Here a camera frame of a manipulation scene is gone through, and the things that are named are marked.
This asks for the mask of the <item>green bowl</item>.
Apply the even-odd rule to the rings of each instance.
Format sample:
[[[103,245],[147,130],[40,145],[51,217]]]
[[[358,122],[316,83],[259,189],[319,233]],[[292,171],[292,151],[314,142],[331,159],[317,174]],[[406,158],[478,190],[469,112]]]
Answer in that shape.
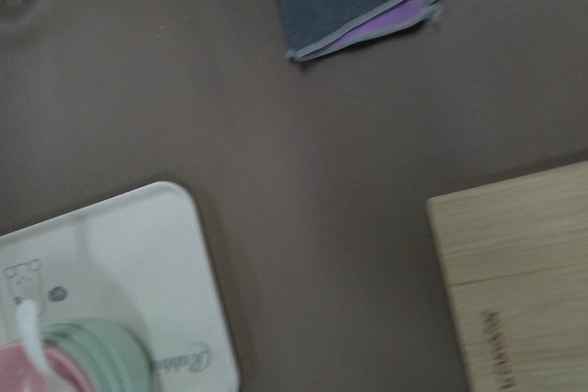
[[[115,321],[65,320],[45,326],[43,340],[69,354],[95,391],[151,391],[151,363],[140,340]]]

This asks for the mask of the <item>purple cloth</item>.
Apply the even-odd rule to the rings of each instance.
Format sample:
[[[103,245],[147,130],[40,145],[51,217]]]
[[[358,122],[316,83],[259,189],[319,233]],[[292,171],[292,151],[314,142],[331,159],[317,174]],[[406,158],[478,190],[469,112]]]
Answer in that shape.
[[[423,11],[427,8],[426,3],[426,0],[405,0],[348,31],[331,43],[328,49],[339,50],[361,41],[376,39],[409,28],[422,20]]]

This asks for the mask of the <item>pink bowl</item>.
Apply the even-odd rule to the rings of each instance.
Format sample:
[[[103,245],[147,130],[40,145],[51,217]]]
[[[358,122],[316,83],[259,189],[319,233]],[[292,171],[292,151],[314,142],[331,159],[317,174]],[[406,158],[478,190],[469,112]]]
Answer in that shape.
[[[76,391],[94,392],[85,370],[66,351],[47,344],[45,353],[56,373]],[[23,346],[16,342],[1,346],[1,392],[48,391],[42,376],[29,362]]]

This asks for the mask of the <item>white pearl spoon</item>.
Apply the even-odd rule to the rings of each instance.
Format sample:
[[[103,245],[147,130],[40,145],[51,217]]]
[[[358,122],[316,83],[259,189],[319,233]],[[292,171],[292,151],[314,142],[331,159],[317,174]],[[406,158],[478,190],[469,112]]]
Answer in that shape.
[[[40,335],[38,307],[33,300],[25,299],[17,306],[16,324],[28,361],[40,375],[49,378],[51,367],[47,361]]]

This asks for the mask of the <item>wooden cutting board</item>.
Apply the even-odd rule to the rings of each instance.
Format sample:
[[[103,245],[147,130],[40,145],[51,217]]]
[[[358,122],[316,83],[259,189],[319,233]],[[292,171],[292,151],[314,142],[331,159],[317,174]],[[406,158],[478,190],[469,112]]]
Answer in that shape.
[[[469,389],[587,388],[587,165],[426,204]]]

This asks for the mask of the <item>white tray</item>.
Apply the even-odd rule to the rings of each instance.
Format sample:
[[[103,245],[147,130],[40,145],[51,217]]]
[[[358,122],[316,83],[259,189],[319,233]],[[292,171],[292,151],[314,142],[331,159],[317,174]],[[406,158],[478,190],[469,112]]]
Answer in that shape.
[[[157,182],[1,239],[1,341],[35,300],[44,326],[112,320],[150,359],[156,391],[241,385],[198,208],[182,186]]]

